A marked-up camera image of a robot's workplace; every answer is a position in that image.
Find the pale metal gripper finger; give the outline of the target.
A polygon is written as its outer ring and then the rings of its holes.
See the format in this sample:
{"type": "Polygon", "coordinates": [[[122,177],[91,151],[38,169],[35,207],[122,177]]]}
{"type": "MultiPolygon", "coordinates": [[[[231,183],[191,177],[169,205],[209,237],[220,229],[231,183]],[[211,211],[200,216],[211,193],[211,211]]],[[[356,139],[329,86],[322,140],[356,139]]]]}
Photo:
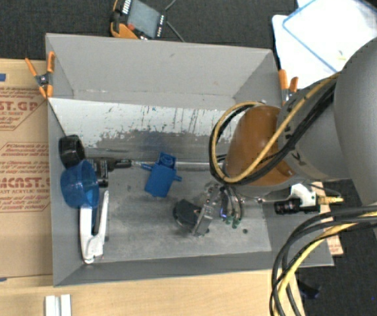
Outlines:
{"type": "Polygon", "coordinates": [[[221,197],[221,186],[219,184],[214,184],[207,188],[205,202],[211,207],[217,207],[221,203],[221,197]]]}
{"type": "Polygon", "coordinates": [[[210,223],[214,218],[214,208],[208,205],[201,208],[196,224],[192,230],[193,236],[204,236],[208,233],[210,223]]]}

